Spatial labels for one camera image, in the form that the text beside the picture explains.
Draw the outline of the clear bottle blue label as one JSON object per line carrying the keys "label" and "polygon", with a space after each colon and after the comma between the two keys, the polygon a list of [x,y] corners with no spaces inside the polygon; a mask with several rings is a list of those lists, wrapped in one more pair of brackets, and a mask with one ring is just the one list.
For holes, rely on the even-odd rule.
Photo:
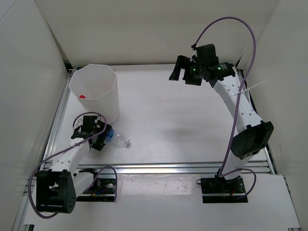
{"label": "clear bottle blue label", "polygon": [[129,148],[131,145],[130,139],[125,134],[114,129],[109,131],[105,143],[114,148]]}

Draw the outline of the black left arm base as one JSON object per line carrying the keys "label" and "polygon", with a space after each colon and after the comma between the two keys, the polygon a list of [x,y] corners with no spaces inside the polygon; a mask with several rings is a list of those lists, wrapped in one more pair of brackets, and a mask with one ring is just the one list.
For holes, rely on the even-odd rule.
{"label": "black left arm base", "polygon": [[[102,177],[104,170],[112,171],[114,178]],[[77,202],[115,202],[117,198],[117,172],[112,166],[104,166],[100,170],[94,168],[84,168],[79,173],[90,173],[95,182],[91,187],[77,198]]]}

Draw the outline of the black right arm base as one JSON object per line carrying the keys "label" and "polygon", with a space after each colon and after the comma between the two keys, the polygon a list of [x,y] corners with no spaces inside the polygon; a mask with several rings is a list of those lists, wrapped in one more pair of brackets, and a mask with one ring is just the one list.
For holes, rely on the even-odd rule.
{"label": "black right arm base", "polygon": [[234,180],[214,178],[200,178],[196,184],[201,186],[204,204],[247,203],[246,190],[242,177]]}

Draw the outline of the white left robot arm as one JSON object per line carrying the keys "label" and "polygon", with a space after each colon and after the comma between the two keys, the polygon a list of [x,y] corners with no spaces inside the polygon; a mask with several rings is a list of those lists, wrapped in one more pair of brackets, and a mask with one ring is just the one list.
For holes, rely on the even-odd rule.
{"label": "white left robot arm", "polygon": [[36,176],[36,200],[31,200],[35,212],[42,218],[44,212],[71,213],[78,197],[104,192],[100,172],[93,168],[76,171],[84,155],[91,149],[100,151],[105,146],[112,126],[102,121],[84,122],[74,129],[71,145],[59,152],[60,159],[49,170]]}

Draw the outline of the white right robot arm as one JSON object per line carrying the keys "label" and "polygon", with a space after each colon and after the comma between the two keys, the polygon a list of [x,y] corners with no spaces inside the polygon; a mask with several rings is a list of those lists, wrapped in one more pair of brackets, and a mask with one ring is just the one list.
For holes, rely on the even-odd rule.
{"label": "white right robot arm", "polygon": [[179,56],[175,67],[114,66],[121,115],[115,127],[132,139],[111,163],[197,162],[221,157],[216,180],[228,192],[246,163],[268,142],[265,122],[245,95],[238,73],[216,55]]}

